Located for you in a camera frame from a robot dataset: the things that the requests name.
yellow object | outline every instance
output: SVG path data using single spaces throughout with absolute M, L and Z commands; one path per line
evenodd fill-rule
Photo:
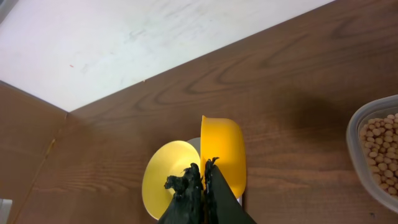
M 195 148 L 185 141 L 173 141 L 161 147 L 150 159 L 142 181 L 142 199 L 146 210 L 159 219 L 172 201 L 174 190 L 165 190 L 167 177 L 183 175 L 194 162 L 200 164 Z
M 246 188 L 246 154 L 239 126 L 230 119 L 202 116 L 200 134 L 200 174 L 208 159 L 219 157 L 220 169 L 236 198 Z

bowl of chickpeas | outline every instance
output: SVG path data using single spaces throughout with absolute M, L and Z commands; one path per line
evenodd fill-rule
M 398 213 L 398 95 L 357 110 L 349 121 L 346 140 L 365 189 Z

wooden table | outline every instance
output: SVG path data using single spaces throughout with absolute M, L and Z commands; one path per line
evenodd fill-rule
M 68 115 L 16 223 L 155 223 L 155 151 L 235 120 L 258 223 L 397 223 L 353 170 L 352 114 L 398 94 L 398 1 L 336 1 Z

white wall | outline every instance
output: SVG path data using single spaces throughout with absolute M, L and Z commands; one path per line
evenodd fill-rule
M 72 111 L 330 1 L 19 0 L 0 79 Z

brown panel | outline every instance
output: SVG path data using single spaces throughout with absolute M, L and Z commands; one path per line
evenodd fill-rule
M 13 223 L 66 112 L 0 82 L 0 198 Z
M 397 223 L 345 143 L 360 106 L 398 94 L 397 21 L 397 1 L 336 1 L 74 111 L 18 223 L 155 223 L 146 164 L 202 114 L 241 126 L 258 223 Z

